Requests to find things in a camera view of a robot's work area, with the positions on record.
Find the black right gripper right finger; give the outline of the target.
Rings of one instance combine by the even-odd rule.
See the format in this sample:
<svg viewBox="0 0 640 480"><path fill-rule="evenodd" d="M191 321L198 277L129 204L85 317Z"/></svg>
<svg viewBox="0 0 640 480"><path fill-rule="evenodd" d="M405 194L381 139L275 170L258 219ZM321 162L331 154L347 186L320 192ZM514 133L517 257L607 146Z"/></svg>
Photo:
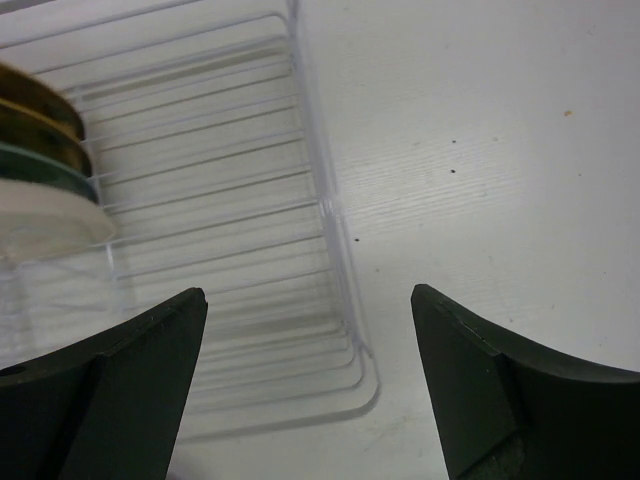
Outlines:
<svg viewBox="0 0 640 480"><path fill-rule="evenodd" d="M426 284L411 307L449 478L638 478L637 372L546 347Z"/></svg>

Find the teal blue patterned plate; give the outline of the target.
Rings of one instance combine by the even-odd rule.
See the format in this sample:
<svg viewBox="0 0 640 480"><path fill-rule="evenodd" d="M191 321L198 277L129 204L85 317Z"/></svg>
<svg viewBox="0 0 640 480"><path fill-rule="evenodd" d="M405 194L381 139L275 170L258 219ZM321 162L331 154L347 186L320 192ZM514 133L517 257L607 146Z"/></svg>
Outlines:
<svg viewBox="0 0 640 480"><path fill-rule="evenodd" d="M6 143L1 143L1 177L66 190L99 203L95 189L81 173L49 157Z"/></svg>

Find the cream white plate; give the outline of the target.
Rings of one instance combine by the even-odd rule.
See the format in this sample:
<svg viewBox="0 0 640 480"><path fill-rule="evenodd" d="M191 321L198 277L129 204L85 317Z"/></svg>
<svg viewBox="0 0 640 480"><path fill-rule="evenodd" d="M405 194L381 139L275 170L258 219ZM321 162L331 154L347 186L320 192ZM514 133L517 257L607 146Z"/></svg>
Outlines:
<svg viewBox="0 0 640 480"><path fill-rule="evenodd" d="M1 181L1 256L12 263L67 255L111 240L104 210L46 185Z"/></svg>

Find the yellow patterned plate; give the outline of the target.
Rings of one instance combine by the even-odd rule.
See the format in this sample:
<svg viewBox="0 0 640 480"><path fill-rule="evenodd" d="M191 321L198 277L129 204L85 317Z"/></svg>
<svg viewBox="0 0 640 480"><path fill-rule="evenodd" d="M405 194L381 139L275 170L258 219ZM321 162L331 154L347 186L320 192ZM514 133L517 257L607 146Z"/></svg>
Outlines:
<svg viewBox="0 0 640 480"><path fill-rule="evenodd" d="M87 177L91 160L81 142L48 118L1 101L1 141L59 161Z"/></svg>
<svg viewBox="0 0 640 480"><path fill-rule="evenodd" d="M86 138L81 116L65 97L6 63L1 63L1 98L49 118L78 140Z"/></svg>

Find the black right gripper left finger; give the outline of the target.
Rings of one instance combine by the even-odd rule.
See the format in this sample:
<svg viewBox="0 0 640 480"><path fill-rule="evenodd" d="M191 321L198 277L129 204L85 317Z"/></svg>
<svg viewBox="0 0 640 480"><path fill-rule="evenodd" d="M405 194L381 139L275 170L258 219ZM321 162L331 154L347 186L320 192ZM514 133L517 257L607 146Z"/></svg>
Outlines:
<svg viewBox="0 0 640 480"><path fill-rule="evenodd" d="M207 311L203 290L189 288L2 369L2 478L165 478Z"/></svg>

